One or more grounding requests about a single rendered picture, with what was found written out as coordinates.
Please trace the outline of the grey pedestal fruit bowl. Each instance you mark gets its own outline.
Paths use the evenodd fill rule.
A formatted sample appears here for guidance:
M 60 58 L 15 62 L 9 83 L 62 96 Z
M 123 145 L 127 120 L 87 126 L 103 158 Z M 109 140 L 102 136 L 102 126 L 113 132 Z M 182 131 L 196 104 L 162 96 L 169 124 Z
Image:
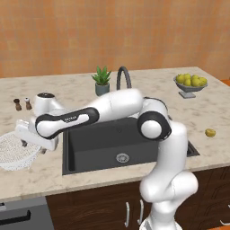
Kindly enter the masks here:
M 202 89 L 204 89 L 205 87 L 208 86 L 207 84 L 205 84 L 203 86 L 186 86 L 186 85 L 183 85 L 183 84 L 179 84 L 176 81 L 176 77 L 173 78 L 173 81 L 175 82 L 177 87 L 180 89 L 179 95 L 184 99 L 195 98 L 196 97 L 196 95 L 195 95 L 196 92 L 200 92 Z

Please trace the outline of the dark grey sink basin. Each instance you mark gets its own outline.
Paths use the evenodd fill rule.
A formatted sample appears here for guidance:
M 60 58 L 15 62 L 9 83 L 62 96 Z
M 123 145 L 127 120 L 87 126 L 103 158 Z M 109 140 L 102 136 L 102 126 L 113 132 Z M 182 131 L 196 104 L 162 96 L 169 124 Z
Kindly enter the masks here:
M 158 143 L 142 137 L 135 118 L 103 122 L 63 133 L 63 175 L 156 161 Z

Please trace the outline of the white mesh colander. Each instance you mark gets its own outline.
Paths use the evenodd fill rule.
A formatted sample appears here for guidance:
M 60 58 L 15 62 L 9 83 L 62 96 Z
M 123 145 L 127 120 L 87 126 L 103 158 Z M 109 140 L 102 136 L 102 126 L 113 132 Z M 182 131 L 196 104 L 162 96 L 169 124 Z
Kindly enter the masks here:
M 13 132 L 6 133 L 0 137 L 0 167 L 7 171 L 30 168 L 39 151 L 40 146 L 28 143 L 23 147 Z

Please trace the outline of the green plant in grey pot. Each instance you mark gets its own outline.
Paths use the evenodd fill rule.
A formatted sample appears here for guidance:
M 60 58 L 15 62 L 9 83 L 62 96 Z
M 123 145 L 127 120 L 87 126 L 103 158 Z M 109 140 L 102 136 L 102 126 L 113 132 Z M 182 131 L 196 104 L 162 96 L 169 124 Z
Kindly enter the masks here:
M 104 95 L 110 91 L 110 75 L 111 71 L 105 66 L 103 69 L 96 68 L 96 74 L 92 75 L 95 81 L 95 93 L 97 96 Z

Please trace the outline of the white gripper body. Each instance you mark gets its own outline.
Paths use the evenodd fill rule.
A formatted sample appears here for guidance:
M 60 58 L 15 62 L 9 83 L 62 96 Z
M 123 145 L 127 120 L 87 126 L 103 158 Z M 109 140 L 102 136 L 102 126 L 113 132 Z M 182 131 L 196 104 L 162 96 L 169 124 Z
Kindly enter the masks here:
M 14 134 L 22 141 L 40 146 L 41 148 L 48 149 L 50 151 L 55 151 L 58 146 L 58 137 L 51 140 L 45 139 L 36 131 L 30 131 L 29 122 L 21 119 L 16 121 Z

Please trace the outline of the dark wood cupboard door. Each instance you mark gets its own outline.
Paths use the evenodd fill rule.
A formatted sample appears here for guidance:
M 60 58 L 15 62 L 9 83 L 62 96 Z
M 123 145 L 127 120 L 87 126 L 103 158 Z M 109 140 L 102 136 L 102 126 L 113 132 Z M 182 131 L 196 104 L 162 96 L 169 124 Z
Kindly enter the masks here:
M 143 222 L 137 230 L 191 230 L 199 212 L 210 171 L 181 172 L 169 184 L 166 200 L 144 201 Z M 139 217 L 140 205 L 136 205 Z
M 131 230 L 131 184 L 118 184 L 47 196 L 55 230 Z M 126 202 L 130 206 L 125 227 Z
M 230 222 L 230 166 L 215 169 L 207 187 L 207 229 Z

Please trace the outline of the grey dishwasher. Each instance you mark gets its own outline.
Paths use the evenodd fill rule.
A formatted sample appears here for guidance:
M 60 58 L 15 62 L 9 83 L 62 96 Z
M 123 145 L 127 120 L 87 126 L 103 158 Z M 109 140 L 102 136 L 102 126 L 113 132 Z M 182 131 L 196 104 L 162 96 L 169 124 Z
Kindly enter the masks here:
M 29 221 L 0 226 L 0 230 L 55 230 L 45 197 L 0 202 L 0 219 L 25 216 L 28 210 Z

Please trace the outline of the black curved sink faucet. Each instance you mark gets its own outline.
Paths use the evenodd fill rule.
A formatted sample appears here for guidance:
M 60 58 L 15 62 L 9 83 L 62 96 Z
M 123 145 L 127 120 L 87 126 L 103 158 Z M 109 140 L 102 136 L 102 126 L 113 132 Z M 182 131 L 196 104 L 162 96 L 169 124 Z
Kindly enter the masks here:
M 128 89 L 132 88 L 129 72 L 124 66 L 121 66 L 119 68 L 119 71 L 118 71 L 118 74 L 117 74 L 117 84 L 116 84 L 117 90 L 120 90 L 120 81 L 121 81 L 121 74 L 122 73 L 125 76 L 127 88 Z

